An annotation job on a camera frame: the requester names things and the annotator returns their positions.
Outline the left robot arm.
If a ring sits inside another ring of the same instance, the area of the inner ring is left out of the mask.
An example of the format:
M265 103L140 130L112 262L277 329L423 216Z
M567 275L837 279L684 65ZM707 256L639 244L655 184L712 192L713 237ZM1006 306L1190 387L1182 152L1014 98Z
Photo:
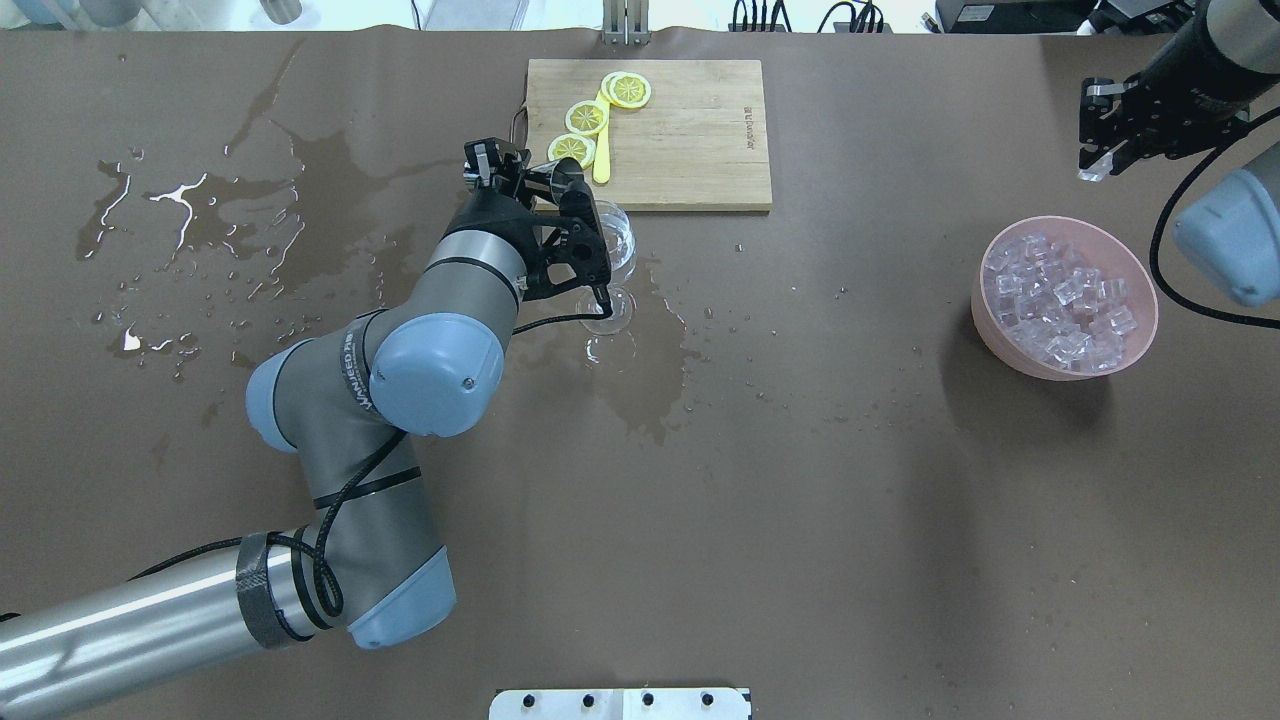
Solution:
M301 341L244 393L262 441L300 459L315 519L216 541L127 583L3 623L3 716L52 719L344 628L362 650L431 630L456 605L413 437L485 415L521 305L591 291L612 265L584 164L499 138L465 149L471 195L399 305Z

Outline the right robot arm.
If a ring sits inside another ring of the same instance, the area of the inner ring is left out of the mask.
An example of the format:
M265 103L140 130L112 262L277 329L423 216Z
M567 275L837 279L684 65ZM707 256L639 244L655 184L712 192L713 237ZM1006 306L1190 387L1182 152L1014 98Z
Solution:
M1211 164L1231 145L1275 120L1251 104L1277 86L1277 4L1201 1L1193 17L1135 74L1088 77L1079 101L1079 174L1098 181L1135 161L1201 155ZM1149 249L1158 269L1166 229L1185 259L1243 307L1277 299L1277 149L1270 147L1181 213L1165 209Z

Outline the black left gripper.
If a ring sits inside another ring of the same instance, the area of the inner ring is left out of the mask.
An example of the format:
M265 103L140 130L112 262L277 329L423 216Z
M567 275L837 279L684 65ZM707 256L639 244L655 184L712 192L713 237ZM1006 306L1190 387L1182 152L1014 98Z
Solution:
M559 195L558 217L539 215L525 184L531 152L502 138L463 145L463 181L468 201L454 215L454 260L497 278L515 301L552 299L589 287L600 313L613 313L608 292L611 260L600 234L593 192L568 184ZM544 243L544 228L554 228ZM550 268L572 275L554 282Z

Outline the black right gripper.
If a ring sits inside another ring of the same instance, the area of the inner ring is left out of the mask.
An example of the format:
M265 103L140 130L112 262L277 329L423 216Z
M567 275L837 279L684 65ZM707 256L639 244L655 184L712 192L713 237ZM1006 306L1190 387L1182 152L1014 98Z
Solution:
M1135 85L1138 115L1123 104ZM1137 77L1085 77L1078 178L1102 181L1169 151L1199 151L1266 92L1266 17L1196 15Z

